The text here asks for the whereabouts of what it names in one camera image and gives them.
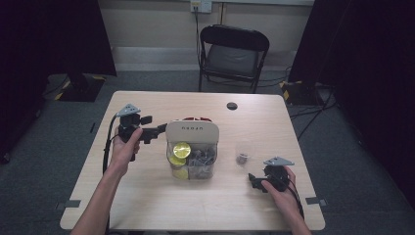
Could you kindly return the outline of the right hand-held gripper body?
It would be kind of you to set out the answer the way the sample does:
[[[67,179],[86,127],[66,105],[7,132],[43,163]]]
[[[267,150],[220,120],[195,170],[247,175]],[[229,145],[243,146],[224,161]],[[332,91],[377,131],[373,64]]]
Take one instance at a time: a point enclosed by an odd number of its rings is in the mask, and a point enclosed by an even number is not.
[[[271,183],[279,192],[287,190],[290,184],[290,178],[285,166],[294,165],[294,163],[281,157],[274,157],[263,163],[265,164],[265,168],[263,169],[266,176],[265,180]]]

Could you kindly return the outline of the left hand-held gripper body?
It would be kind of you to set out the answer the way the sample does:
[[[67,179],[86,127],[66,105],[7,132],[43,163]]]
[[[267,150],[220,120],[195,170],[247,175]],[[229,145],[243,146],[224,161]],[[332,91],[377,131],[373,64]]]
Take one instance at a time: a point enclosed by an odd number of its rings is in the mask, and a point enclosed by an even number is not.
[[[116,116],[119,118],[118,136],[127,143],[132,133],[140,126],[141,110],[131,104],[125,105]]]

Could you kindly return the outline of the clear storage box beige lid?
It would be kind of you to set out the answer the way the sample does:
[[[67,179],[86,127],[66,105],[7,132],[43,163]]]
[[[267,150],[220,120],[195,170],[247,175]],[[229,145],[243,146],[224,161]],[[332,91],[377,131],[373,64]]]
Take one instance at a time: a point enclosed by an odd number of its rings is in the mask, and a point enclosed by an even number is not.
[[[219,128],[213,122],[207,121],[188,121],[188,120],[175,120],[166,126],[166,158],[173,155],[173,147],[179,142],[186,142],[191,146],[191,152],[197,149],[202,149],[207,146],[213,146],[216,150],[217,158],[217,144],[219,140]],[[186,168],[187,160],[190,155],[185,159],[186,164],[176,166],[171,163],[171,173],[174,169]]]

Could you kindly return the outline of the person's right hand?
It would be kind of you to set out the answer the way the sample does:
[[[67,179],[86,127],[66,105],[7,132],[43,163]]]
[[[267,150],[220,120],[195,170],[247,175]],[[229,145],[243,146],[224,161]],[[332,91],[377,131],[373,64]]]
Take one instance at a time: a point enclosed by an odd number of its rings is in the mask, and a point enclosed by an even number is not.
[[[288,173],[290,183],[284,192],[279,192],[266,180],[261,181],[261,185],[271,195],[279,212],[283,214],[297,212],[299,210],[297,196],[295,195],[297,191],[295,187],[296,176],[287,166],[285,166],[285,170]]]

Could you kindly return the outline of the person's left hand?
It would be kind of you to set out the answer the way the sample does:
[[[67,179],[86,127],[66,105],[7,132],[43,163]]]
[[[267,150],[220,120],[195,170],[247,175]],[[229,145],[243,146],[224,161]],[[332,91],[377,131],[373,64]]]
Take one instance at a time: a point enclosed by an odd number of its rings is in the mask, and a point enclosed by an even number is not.
[[[137,128],[126,143],[118,135],[114,138],[112,157],[108,166],[108,171],[112,175],[123,177],[127,173],[132,156],[140,149],[139,138],[142,133],[143,130]]]

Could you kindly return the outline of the grey tape strip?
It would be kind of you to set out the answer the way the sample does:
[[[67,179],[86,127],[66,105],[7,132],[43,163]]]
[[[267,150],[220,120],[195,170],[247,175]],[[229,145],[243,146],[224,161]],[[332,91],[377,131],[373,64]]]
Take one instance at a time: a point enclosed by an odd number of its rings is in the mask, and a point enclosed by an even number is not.
[[[325,199],[320,199],[318,197],[308,197],[305,198],[306,203],[308,205],[319,205],[321,207],[326,207],[328,205],[327,201]]]
[[[67,208],[78,208],[80,200],[67,200],[56,204],[56,210],[64,211]]]

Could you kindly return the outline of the pile of grey packets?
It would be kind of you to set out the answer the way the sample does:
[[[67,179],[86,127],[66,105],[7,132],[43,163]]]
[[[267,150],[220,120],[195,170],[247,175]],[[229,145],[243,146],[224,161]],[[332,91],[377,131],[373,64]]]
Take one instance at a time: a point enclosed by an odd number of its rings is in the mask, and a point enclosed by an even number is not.
[[[210,179],[213,177],[216,150],[213,146],[207,146],[191,152],[187,160],[190,179]]]

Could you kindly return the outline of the black stand base striped tape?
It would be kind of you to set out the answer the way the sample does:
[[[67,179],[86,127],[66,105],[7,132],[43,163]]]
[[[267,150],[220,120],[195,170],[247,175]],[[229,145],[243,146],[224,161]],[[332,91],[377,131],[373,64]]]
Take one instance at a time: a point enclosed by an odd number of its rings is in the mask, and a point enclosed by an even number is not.
[[[292,106],[323,106],[323,101],[315,85],[307,85],[302,81],[279,83],[282,96]]]
[[[69,81],[55,96],[57,101],[93,103],[106,79],[99,75],[70,72]]]

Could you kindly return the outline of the black folding chair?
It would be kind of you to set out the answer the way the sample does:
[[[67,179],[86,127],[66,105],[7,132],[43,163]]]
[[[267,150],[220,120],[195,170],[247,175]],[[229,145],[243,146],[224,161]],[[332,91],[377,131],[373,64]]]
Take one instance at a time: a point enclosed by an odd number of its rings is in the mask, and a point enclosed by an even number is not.
[[[224,24],[200,32],[199,90],[203,78],[221,77],[247,82],[255,93],[270,42],[261,32]]]

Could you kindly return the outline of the black curtain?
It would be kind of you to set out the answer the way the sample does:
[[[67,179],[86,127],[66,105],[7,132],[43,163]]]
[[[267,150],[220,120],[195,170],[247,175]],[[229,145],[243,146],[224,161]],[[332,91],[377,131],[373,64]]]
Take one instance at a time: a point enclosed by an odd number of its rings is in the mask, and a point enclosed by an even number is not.
[[[0,164],[70,72],[116,74],[99,0],[0,0]]]
[[[415,0],[314,0],[289,80],[335,87],[415,209]]]

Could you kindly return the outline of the white wall socket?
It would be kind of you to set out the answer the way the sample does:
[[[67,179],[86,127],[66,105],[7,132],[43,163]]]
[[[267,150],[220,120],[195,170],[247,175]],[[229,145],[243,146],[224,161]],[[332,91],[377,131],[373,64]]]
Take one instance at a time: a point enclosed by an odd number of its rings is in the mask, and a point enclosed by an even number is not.
[[[192,13],[210,14],[211,10],[211,0],[190,0],[190,11]]]

